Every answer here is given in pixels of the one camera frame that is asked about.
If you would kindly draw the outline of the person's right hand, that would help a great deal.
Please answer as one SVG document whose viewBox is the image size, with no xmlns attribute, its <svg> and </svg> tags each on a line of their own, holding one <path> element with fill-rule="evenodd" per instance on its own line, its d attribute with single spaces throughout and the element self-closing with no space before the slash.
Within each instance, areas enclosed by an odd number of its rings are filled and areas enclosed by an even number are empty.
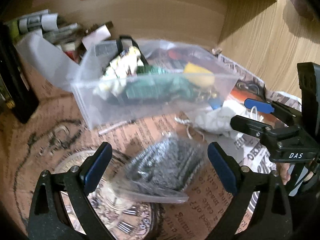
<svg viewBox="0 0 320 240">
<path fill-rule="evenodd" d="M 281 177 L 284 185 L 286 185 L 291 178 L 291 175 L 289 174 L 289 168 L 290 168 L 289 163 L 279 163 L 278 164 L 278 172 L 280 174 L 280 177 Z"/>
</svg>

